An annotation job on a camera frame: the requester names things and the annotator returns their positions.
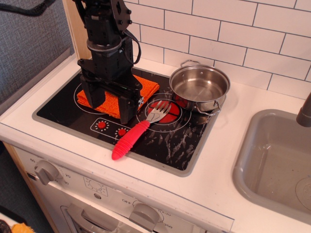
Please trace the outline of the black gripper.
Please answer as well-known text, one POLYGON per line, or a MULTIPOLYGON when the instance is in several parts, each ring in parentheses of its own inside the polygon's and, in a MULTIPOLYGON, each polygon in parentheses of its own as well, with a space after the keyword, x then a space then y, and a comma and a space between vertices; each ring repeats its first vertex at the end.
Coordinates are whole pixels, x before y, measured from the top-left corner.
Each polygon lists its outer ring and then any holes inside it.
POLYGON ((105 92, 118 98, 121 124, 127 124, 138 112, 142 84, 132 74, 137 61, 132 44, 110 47, 88 44, 91 59, 80 59, 80 77, 86 99, 95 109, 105 102, 105 92))

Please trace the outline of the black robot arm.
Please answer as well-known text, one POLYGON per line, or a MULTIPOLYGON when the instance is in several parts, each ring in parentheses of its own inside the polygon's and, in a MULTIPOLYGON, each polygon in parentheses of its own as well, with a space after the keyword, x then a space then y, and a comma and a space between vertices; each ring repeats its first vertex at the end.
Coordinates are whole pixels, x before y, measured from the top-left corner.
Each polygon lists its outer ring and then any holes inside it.
POLYGON ((87 32, 91 59, 80 59, 80 77, 86 99, 95 109, 105 103, 108 94, 118 99, 121 124, 138 112, 142 84, 132 74, 133 42, 128 31, 132 24, 122 0, 77 0, 76 8, 87 32))

